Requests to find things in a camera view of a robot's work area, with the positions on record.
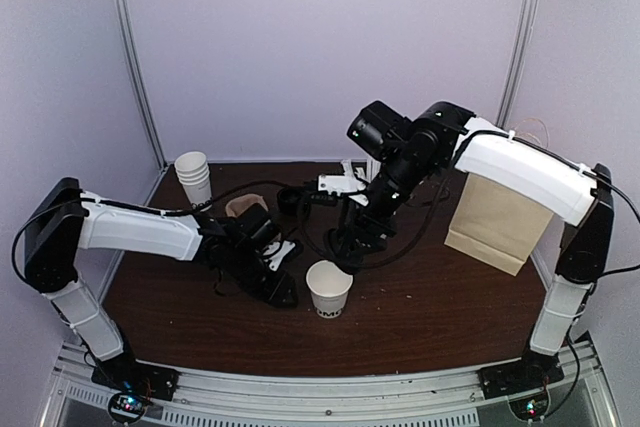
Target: black cable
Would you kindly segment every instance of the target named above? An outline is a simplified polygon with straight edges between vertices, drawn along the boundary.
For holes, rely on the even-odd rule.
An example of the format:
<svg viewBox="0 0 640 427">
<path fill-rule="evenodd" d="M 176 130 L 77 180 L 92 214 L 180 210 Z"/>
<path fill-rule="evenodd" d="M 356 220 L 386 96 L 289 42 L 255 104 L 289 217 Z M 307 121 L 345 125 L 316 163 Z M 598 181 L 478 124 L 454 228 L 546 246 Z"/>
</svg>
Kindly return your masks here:
<svg viewBox="0 0 640 427">
<path fill-rule="evenodd" d="M 218 202 L 219 200 L 224 199 L 225 197 L 235 194 L 236 192 L 239 192 L 244 189 L 248 189 L 250 187 L 256 187 L 259 185 L 275 185 L 277 187 L 291 187 L 289 184 L 285 184 L 284 182 L 279 182 L 277 180 L 255 180 L 253 182 L 248 182 L 246 184 L 238 185 L 232 189 L 229 189 L 226 192 L 223 192 L 222 194 L 207 200 L 206 202 L 202 203 L 195 209 L 163 210 L 163 209 L 156 209 L 153 207 L 145 207 L 142 205 L 129 204 L 127 202 L 120 202 L 117 200 L 110 200 L 110 199 L 100 200 L 100 203 L 104 205 L 110 205 L 112 207 L 118 207 L 121 209 L 144 212 L 146 214 L 163 215 L 164 217 L 184 217 L 187 215 L 193 215 L 193 214 L 202 212 L 204 209 L 210 207 L 215 202 Z"/>
<path fill-rule="evenodd" d="M 27 230 L 27 228 L 31 224 L 33 224 L 37 220 L 40 220 L 45 215 L 49 215 L 52 212 L 57 211 L 61 207 L 64 207 L 65 205 L 75 204 L 77 202 L 95 202 L 95 200 L 94 199 L 80 198 L 80 199 L 67 200 L 65 202 L 61 202 L 59 204 L 52 205 L 51 207 L 49 207 L 47 209 L 44 209 L 41 212 L 38 212 L 36 215 L 31 217 L 29 220 L 27 220 L 27 222 L 25 222 L 25 224 L 22 227 L 20 227 L 20 229 L 16 233 L 15 237 L 13 238 L 13 243 L 11 244 L 11 266 L 13 267 L 13 271 L 18 276 L 18 278 L 22 282 L 24 282 L 25 284 L 30 285 L 29 282 L 27 281 L 27 279 L 25 278 L 25 276 L 22 275 L 22 273 L 20 272 L 20 269 L 18 269 L 18 263 L 16 261 L 16 251 L 18 250 L 18 242 L 20 242 L 20 237 L 22 237 L 22 234 L 24 233 L 24 231 Z"/>
<path fill-rule="evenodd" d="M 440 197 L 440 202 L 445 202 L 451 198 L 451 190 L 447 187 L 444 189 L 442 193 L 442 197 Z M 434 199 L 425 200 L 424 202 L 420 202 L 419 204 L 411 204 L 409 202 L 405 202 L 404 205 L 407 207 L 411 207 L 412 209 L 421 209 L 422 207 L 429 207 L 433 204 Z"/>
<path fill-rule="evenodd" d="M 571 340 L 571 336 L 569 335 L 570 332 L 571 332 L 571 328 L 569 328 L 569 330 L 567 331 L 567 335 L 565 336 L 565 339 L 576 361 L 576 376 L 573 379 L 573 383 L 571 384 L 571 387 L 569 388 L 568 392 L 563 397 L 563 399 L 558 403 L 558 405 L 556 405 L 551 412 L 546 413 L 541 417 L 543 421 L 548 419 L 552 415 L 555 415 L 555 413 L 560 410 L 560 408 L 567 402 L 567 400 L 569 400 L 569 397 L 571 397 L 571 394 L 573 393 L 573 391 L 576 390 L 576 386 L 578 385 L 578 380 L 580 380 L 580 359 L 578 358 L 578 353 L 576 352 L 576 348 L 574 347 L 573 341 Z"/>
</svg>

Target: paper bag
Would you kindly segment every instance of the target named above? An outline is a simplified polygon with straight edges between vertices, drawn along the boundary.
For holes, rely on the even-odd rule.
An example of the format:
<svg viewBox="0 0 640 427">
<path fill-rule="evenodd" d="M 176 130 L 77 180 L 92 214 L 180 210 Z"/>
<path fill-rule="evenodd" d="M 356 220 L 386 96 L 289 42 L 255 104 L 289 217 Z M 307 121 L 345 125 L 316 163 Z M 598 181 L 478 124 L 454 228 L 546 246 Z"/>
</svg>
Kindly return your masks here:
<svg viewBox="0 0 640 427">
<path fill-rule="evenodd" d="M 445 245 L 515 276 L 552 216 L 528 197 L 470 174 Z"/>
</svg>

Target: wooden table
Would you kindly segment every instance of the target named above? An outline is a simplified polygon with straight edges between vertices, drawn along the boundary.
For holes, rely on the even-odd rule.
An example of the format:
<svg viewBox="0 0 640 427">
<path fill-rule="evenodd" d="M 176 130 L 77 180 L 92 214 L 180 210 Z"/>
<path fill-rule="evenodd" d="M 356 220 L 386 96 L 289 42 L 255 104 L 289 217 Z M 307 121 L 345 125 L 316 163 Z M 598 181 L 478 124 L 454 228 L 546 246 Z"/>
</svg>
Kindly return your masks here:
<svg viewBox="0 0 640 427">
<path fill-rule="evenodd" d="M 337 163 L 211 165 L 215 193 L 259 179 L 291 184 L 319 173 L 340 173 Z M 309 249 L 287 269 L 300 305 L 279 310 L 244 293 L 214 293 L 217 274 L 206 266 L 127 253 L 105 301 L 142 360 L 222 372 L 274 376 L 349 376 L 433 371 L 519 356 L 535 322 L 544 288 L 529 261 L 511 277 L 443 245 L 464 176 L 455 176 L 451 198 L 441 203 L 431 228 L 401 260 L 355 278 L 347 309 L 324 320 L 311 308 L 304 282 L 318 260 Z M 251 189 L 276 210 L 277 187 Z M 416 202 L 435 193 L 425 183 Z M 153 206 L 187 208 L 173 170 Z M 224 202 L 215 207 L 222 214 Z M 338 208 L 314 208 L 309 233 L 321 242 Z M 398 211 L 399 234 L 388 255 L 410 240 L 425 208 Z M 285 230 L 291 219 L 276 219 Z M 222 290 L 233 293 L 234 284 Z"/>
</svg>

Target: wall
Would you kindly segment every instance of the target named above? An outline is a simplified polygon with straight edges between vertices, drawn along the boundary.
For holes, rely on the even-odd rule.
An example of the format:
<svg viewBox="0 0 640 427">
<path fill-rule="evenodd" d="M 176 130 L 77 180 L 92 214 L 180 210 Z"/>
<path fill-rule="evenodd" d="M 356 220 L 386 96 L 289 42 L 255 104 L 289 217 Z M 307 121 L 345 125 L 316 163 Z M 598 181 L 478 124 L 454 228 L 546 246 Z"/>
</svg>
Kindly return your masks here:
<svg viewBox="0 0 640 427">
<path fill-rule="evenodd" d="M 0 412 L 34 425 L 66 333 L 9 266 L 13 235 L 49 189 L 141 201 L 156 176 L 124 63 L 112 0 L 0 0 Z M 92 287 L 113 253 L 80 256 Z"/>
<path fill-rule="evenodd" d="M 512 123 L 543 119 L 552 150 L 588 165 L 601 162 L 640 203 L 640 0 L 540 0 Z M 609 268 L 640 259 L 640 226 L 616 198 Z M 561 226 L 538 253 L 552 269 Z M 580 328 L 588 328 L 611 382 L 623 425 L 638 425 L 640 273 L 602 279 Z"/>
<path fill-rule="evenodd" d="M 495 119 L 521 0 L 129 0 L 168 158 L 363 157 L 362 107 Z"/>
</svg>

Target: white paper cup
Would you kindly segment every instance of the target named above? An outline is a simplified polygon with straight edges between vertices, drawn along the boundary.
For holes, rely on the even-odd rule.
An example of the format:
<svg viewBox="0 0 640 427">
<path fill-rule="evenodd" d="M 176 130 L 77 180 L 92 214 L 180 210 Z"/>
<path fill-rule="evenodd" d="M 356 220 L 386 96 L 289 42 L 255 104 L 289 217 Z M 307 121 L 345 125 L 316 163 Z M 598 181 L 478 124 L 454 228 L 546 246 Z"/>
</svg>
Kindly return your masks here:
<svg viewBox="0 0 640 427">
<path fill-rule="evenodd" d="M 192 174 L 183 174 L 183 173 L 178 172 L 176 170 L 176 175 L 181 180 L 197 180 L 197 179 L 202 180 L 201 178 L 202 178 L 203 174 L 208 174 L 208 173 L 209 173 L 209 165 L 208 164 L 205 164 L 202 167 L 202 169 L 200 169 L 197 172 L 194 172 Z"/>
<path fill-rule="evenodd" d="M 178 180 L 194 209 L 211 200 L 211 179 L 207 156 L 202 152 L 187 152 L 175 161 Z"/>
<path fill-rule="evenodd" d="M 195 174 L 207 166 L 207 156 L 202 152 L 187 152 L 176 159 L 174 166 L 179 174 Z"/>
<path fill-rule="evenodd" d="M 182 180 L 180 180 L 180 183 L 182 184 L 182 188 L 184 189 L 185 194 L 187 194 L 187 198 L 191 203 L 191 207 L 193 207 L 194 209 L 201 207 L 202 204 L 211 200 L 211 182 L 209 181 L 208 172 L 205 178 L 203 180 L 200 180 L 199 182 L 189 183 L 182 182 Z"/>
<path fill-rule="evenodd" d="M 353 276 L 342 272 L 336 264 L 321 260 L 307 271 L 307 285 L 316 313 L 325 319 L 335 319 L 344 310 Z"/>
</svg>

